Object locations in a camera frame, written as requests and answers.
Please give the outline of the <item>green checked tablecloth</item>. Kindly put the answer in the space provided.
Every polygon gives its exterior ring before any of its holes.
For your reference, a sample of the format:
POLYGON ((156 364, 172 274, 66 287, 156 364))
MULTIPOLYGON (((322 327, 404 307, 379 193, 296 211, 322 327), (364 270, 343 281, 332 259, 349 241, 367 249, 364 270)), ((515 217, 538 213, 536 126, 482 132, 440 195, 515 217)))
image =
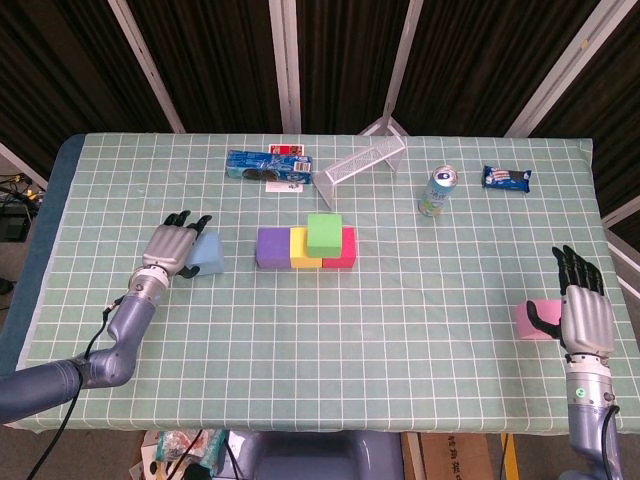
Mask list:
POLYGON ((0 374, 110 346, 105 306, 123 295, 169 214, 211 215, 224 272, 177 278, 130 381, 82 392, 74 408, 26 418, 33 431, 227 427, 561 435, 564 353, 523 341, 514 309, 559 295, 553 246, 602 271, 615 311, 618 427, 640 432, 640 352, 609 255, 587 139, 410 137, 398 171, 342 184, 356 230, 348 270, 263 270, 262 226, 302 226, 316 190, 267 193, 225 171, 258 134, 88 134, 60 148, 7 326, 0 374), (441 165, 458 184, 441 213, 418 202, 441 165), (531 170, 530 192, 485 188, 484 166, 531 170))

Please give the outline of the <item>yellow foam cube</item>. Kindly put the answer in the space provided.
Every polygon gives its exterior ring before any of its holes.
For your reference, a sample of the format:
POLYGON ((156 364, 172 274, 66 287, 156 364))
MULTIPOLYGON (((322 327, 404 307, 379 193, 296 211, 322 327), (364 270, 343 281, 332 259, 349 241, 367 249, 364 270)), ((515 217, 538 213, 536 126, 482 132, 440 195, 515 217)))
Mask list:
POLYGON ((321 268, 322 259, 311 257, 307 252, 307 228, 290 228, 290 264, 294 269, 321 268))

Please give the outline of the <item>magenta foam cube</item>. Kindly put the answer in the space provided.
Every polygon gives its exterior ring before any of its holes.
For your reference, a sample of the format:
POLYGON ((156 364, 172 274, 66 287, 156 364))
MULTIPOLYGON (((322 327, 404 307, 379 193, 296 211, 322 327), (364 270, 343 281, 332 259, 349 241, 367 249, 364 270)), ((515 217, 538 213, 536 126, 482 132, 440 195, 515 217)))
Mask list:
POLYGON ((351 269, 357 258, 356 230, 353 227, 342 229, 342 249, 339 257, 324 258, 322 267, 325 269, 351 269))

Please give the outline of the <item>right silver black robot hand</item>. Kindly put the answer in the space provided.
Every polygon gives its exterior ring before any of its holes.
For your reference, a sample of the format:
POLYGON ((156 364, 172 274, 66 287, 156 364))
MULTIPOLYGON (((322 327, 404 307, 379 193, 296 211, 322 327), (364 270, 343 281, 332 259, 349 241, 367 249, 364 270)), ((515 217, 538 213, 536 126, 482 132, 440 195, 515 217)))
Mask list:
POLYGON ((605 295, 601 271, 570 246, 553 246, 561 294, 557 325, 543 320, 533 300, 527 300, 529 323, 558 340, 568 355, 589 355, 606 362, 615 349, 614 313, 605 295))

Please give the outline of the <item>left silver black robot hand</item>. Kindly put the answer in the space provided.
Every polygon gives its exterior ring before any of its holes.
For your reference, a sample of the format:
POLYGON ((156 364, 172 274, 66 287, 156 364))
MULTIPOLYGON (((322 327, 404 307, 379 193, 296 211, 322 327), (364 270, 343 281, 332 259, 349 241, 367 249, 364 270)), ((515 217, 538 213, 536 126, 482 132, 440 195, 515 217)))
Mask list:
POLYGON ((187 260, 212 216, 204 215, 197 222, 186 225, 190 214, 190 210, 171 213, 156 228, 142 255, 143 268, 158 267, 168 278, 178 275, 191 279, 200 272, 199 266, 189 266, 187 260))

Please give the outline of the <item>light blue foam cube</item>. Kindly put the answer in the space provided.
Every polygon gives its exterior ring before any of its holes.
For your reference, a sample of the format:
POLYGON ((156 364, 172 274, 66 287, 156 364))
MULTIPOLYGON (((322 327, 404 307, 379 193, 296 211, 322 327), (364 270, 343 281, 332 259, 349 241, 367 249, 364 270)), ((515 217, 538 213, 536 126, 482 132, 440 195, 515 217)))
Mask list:
POLYGON ((203 233, 192 248, 186 261, 189 268, 198 267, 198 275, 213 275, 224 272, 224 254, 217 232, 203 233))

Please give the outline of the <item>brown cardboard box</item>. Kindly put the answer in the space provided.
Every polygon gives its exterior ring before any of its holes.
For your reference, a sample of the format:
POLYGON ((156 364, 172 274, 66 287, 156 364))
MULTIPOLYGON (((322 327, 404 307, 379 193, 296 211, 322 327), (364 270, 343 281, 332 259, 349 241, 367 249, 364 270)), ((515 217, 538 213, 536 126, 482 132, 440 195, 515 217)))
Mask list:
POLYGON ((500 435, 498 472, 484 434, 403 432, 405 480, 520 480, 511 434, 500 435))

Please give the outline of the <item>light blue drink can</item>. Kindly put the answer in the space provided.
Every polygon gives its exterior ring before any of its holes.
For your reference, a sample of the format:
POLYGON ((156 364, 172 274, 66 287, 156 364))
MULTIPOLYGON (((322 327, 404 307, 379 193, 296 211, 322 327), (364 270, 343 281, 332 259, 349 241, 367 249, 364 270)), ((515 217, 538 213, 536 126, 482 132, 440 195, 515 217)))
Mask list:
POLYGON ((458 184, 458 173, 450 165, 436 167, 429 176, 418 202, 419 211, 426 216, 438 216, 458 184))

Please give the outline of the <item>dark pleated curtain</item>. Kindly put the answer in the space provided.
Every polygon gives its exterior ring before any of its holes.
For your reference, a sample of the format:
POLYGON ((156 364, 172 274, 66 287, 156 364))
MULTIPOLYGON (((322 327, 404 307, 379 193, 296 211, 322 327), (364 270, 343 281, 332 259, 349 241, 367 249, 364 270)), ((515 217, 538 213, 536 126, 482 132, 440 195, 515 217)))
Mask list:
MULTIPOLYGON (((126 0, 190 133, 279 133, 268 0, 126 0)), ((410 0, 296 0, 301 127, 379 118, 410 0)), ((503 136, 600 0, 424 0, 393 117, 503 136)), ((170 123, 108 0, 0 0, 0 143, 41 176, 72 135, 170 123)), ((589 138, 600 210, 640 196, 640 0, 533 131, 589 138)))

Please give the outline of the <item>black equipment box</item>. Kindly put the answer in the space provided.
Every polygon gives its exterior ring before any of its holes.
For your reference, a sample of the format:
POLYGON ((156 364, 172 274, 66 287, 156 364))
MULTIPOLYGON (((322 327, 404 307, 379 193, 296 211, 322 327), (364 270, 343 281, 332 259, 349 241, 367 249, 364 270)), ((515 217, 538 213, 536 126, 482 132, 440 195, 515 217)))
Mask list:
POLYGON ((0 242, 23 243, 37 214, 22 206, 0 208, 0 242))

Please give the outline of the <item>blue cookie box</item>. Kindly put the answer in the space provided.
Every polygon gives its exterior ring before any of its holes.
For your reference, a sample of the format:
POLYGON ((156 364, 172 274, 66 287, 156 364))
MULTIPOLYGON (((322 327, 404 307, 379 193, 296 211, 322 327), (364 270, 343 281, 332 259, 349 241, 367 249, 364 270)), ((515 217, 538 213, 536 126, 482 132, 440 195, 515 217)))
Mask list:
POLYGON ((313 159, 310 156, 229 150, 226 172, 230 178, 309 184, 313 159))

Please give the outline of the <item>light pink foam cube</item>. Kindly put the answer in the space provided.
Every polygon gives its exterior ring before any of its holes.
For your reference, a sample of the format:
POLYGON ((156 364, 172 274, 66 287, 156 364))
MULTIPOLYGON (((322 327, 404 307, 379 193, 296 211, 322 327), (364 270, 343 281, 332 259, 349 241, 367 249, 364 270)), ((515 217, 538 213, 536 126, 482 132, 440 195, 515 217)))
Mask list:
MULTIPOLYGON (((547 299, 535 299, 537 313, 540 318, 552 325, 558 326, 559 319, 561 317, 561 301, 560 300, 547 300, 547 299)), ((544 333, 536 329, 530 322, 526 304, 522 303, 515 307, 515 325, 517 336, 520 340, 551 340, 552 337, 547 333, 544 333)))

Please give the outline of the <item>teal snack bag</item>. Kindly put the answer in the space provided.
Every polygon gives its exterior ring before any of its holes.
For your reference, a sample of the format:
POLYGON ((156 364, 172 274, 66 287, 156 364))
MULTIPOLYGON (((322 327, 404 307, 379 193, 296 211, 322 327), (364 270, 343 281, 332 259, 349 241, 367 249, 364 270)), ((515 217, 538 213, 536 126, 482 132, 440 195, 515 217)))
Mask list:
POLYGON ((156 448, 156 460, 174 462, 183 459, 195 461, 211 473, 216 473, 224 460, 228 432, 226 430, 172 430, 160 433, 156 448))

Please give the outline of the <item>purple foam cube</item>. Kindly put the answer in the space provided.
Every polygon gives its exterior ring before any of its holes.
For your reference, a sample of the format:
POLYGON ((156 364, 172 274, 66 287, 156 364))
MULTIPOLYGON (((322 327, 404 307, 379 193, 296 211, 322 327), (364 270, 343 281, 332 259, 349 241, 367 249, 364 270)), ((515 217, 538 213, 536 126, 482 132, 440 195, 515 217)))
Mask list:
POLYGON ((260 227, 257 233, 256 261, 262 269, 290 269, 290 228, 260 227))

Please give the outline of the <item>green foam cube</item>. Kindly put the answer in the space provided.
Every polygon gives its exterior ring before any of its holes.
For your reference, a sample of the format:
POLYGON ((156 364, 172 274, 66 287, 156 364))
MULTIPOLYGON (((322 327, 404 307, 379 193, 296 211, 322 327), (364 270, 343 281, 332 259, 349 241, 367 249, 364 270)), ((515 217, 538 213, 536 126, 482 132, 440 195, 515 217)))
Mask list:
POLYGON ((340 214, 308 216, 307 253, 313 258, 338 258, 342 252, 343 221, 340 214))

